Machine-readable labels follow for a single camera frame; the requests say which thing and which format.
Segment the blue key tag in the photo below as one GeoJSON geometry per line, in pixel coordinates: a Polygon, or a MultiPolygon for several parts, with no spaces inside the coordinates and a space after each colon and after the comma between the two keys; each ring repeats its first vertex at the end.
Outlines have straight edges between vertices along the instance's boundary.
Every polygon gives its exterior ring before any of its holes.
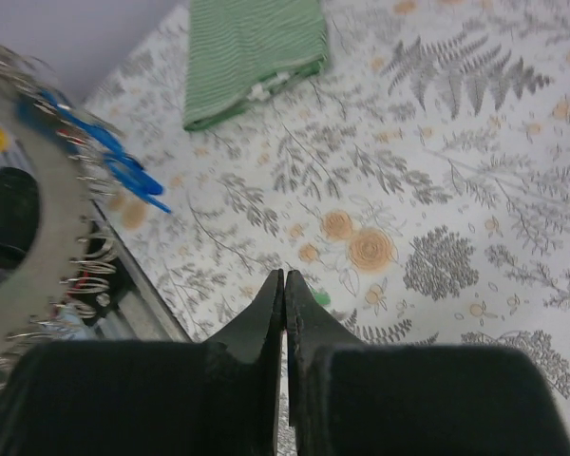
{"type": "Polygon", "coordinates": [[[171,213],[171,209],[157,199],[157,196],[163,194],[164,187],[148,175],[134,157],[128,154],[107,152],[103,153],[103,162],[122,187],[140,200],[161,209],[164,213],[171,213]]]}
{"type": "Polygon", "coordinates": [[[124,155],[124,147],[114,134],[115,130],[88,111],[74,107],[61,91],[41,87],[32,91],[29,97],[48,114],[82,130],[111,153],[124,155]]]}

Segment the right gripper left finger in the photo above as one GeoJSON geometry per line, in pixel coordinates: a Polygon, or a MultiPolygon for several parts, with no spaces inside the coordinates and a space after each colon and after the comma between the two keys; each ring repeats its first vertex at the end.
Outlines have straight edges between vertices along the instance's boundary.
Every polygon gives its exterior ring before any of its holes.
{"type": "Polygon", "coordinates": [[[0,395],[0,455],[273,455],[284,274],[201,343],[39,345],[0,395]]]}

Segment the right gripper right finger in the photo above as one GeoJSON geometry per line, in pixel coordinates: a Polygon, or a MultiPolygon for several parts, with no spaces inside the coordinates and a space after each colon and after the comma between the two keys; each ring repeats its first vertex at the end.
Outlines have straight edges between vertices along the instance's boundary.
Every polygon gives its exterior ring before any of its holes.
{"type": "Polygon", "coordinates": [[[297,271],[284,309],[299,454],[570,455],[548,387],[523,352],[364,343],[297,271]]]}

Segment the metal key ring disc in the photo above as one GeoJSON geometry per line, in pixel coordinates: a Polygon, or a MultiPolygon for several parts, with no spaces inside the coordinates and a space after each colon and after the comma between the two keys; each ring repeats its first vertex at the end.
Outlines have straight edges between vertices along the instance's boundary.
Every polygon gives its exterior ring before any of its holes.
{"type": "Polygon", "coordinates": [[[0,45],[0,390],[32,347],[73,338],[109,301],[114,238],[94,197],[112,183],[89,175],[82,130],[30,97],[45,63],[0,45]]]}

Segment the green key tag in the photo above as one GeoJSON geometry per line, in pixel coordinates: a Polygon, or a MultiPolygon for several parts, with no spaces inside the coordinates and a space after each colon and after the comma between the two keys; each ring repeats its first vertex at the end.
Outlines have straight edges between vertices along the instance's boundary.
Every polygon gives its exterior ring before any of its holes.
{"type": "Polygon", "coordinates": [[[313,290],[314,300],[322,307],[329,307],[331,305],[331,297],[324,291],[313,290]]]}

